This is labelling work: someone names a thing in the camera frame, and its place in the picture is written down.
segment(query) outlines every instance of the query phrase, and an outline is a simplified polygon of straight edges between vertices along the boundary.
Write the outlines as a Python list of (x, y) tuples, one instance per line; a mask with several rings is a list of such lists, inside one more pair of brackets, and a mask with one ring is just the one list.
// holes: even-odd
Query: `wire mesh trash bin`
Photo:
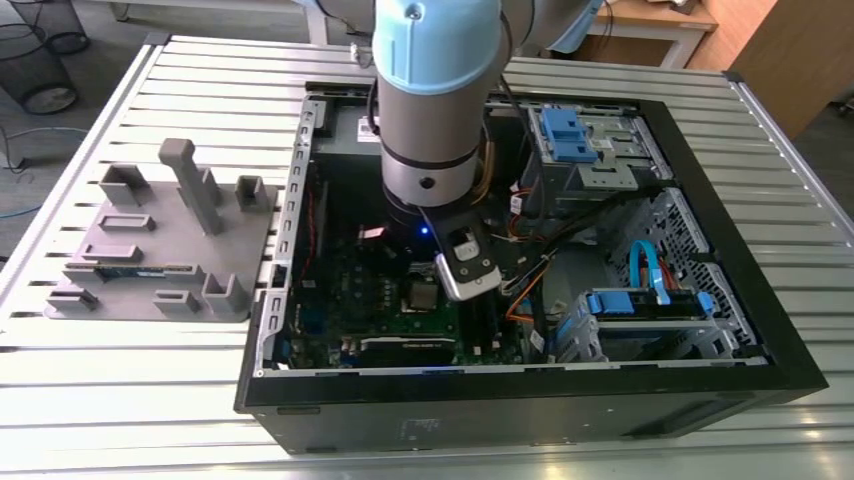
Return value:
[(90, 37), (71, 0), (8, 0), (24, 23), (43, 29), (48, 48), (59, 55), (78, 53), (90, 46)]
[(47, 36), (24, 23), (0, 25), (0, 88), (36, 115), (60, 112), (78, 100), (63, 62), (47, 48)]

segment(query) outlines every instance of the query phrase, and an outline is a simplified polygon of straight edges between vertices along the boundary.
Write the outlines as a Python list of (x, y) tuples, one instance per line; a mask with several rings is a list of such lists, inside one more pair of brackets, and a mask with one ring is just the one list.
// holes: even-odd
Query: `black plastic tab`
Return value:
[(172, 40), (171, 33), (148, 32), (148, 35), (146, 35), (146, 41), (143, 42), (143, 44), (164, 47), (170, 43), (170, 40)]
[(736, 70), (725, 70), (721, 72), (724, 78), (726, 78), (730, 82), (745, 83), (745, 77)]

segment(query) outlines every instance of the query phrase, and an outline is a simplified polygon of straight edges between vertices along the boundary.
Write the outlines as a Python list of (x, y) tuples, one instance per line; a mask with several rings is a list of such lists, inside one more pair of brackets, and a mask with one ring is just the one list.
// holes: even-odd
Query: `open computer tower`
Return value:
[(519, 94), (521, 118), (491, 95), (477, 208), (505, 277), (545, 241), (539, 199), (545, 236), (586, 222), (535, 301), (521, 282), (454, 302), (383, 190), (367, 91), (309, 86), (251, 319), (235, 408), (289, 452), (673, 437), (826, 387), (664, 103)]

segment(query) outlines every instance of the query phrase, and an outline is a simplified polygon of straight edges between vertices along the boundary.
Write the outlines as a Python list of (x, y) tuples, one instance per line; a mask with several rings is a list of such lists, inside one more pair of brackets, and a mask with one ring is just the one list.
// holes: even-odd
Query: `slotted metal surface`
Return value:
[(789, 405), (752, 410), (668, 441), (290, 458), (254, 420), (233, 411), (246, 325), (42, 316), (80, 230), (104, 201), (94, 182), (110, 164), (136, 163), (151, 180), (172, 178), (158, 146), (186, 137), (218, 180), (249, 174), (283, 185), (305, 82), (370, 78), (343, 48), (190, 37), (143, 48), (0, 276), (0, 474), (701, 480), (729, 471), (849, 478), (850, 223), (773, 125), (761, 122), (749, 93), (718, 74), (543, 60), (517, 60), (507, 68), (519, 91), (670, 106), (830, 381), (828, 390)]

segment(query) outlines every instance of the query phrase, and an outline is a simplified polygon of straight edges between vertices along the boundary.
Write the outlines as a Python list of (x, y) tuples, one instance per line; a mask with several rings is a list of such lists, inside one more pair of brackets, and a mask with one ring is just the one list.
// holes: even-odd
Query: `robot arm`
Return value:
[(374, 31), (382, 173), (387, 192), (423, 213), (449, 296), (501, 284), (479, 218), (459, 202), (475, 181), (483, 105), (523, 45), (578, 48), (603, 0), (303, 0)]

